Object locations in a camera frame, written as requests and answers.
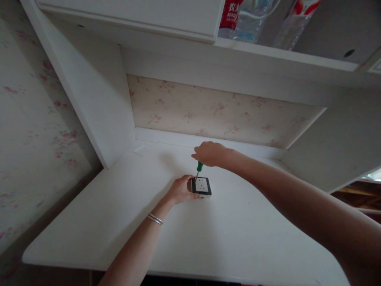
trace bangle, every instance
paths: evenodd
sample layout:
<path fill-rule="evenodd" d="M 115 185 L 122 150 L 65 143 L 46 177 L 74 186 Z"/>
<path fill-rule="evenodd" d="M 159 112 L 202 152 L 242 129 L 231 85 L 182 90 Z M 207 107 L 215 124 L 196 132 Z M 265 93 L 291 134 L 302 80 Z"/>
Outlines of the bangle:
<path fill-rule="evenodd" d="M 149 213 L 147 217 L 152 219 L 154 222 L 156 222 L 160 225 L 163 225 L 163 221 L 160 218 L 158 218 L 157 216 L 153 215 L 152 213 Z"/>

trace floral wallpaper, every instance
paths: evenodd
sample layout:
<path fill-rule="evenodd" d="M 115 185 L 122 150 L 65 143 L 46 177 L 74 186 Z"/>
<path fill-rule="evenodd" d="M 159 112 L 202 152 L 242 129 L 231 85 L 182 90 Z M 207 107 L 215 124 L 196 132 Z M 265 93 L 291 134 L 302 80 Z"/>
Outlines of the floral wallpaper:
<path fill-rule="evenodd" d="M 127 75 L 137 127 L 288 148 L 321 107 Z"/>
<path fill-rule="evenodd" d="M 0 3 L 0 51 L 1 255 L 101 165 L 17 0 Z"/>

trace white desk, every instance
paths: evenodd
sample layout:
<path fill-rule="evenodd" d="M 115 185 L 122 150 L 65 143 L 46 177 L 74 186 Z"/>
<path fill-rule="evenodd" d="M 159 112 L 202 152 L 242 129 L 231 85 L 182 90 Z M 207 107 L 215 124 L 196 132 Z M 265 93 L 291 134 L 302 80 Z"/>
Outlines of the white desk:
<path fill-rule="evenodd" d="M 153 151 L 141 157 L 142 144 Z M 195 174 L 193 149 L 136 141 L 39 235 L 25 263 L 106 270 L 173 179 Z M 280 161 L 259 159 L 286 170 Z M 176 205 L 162 226 L 150 274 L 265 285 L 348 286 L 334 257 L 240 177 L 204 167 L 210 200 Z"/>

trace bottle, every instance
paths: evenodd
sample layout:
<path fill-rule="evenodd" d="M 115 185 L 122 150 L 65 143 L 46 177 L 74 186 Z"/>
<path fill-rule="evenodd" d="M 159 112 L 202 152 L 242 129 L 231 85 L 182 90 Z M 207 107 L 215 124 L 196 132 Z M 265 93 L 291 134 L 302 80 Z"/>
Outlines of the bottle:
<path fill-rule="evenodd" d="M 218 37 L 231 39 L 235 26 L 237 25 L 238 9 L 243 0 L 226 0 L 222 11 L 221 23 L 219 25 Z"/>
<path fill-rule="evenodd" d="M 273 0 L 244 0 L 238 14 L 237 26 L 233 33 L 233 39 L 237 41 L 255 44 L 262 32 L 263 25 L 270 12 Z"/>
<path fill-rule="evenodd" d="M 273 47 L 293 50 L 321 0 L 297 0 L 282 23 Z"/>

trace wall socket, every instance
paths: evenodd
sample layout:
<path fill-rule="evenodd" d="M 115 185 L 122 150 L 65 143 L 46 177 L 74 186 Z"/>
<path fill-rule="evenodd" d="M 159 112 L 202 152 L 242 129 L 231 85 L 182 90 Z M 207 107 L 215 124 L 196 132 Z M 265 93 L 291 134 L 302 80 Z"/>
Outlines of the wall socket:
<path fill-rule="evenodd" d="M 206 198 L 212 195 L 210 189 L 209 179 L 208 178 L 195 178 L 192 179 L 192 192 L 201 195 L 201 197 Z"/>

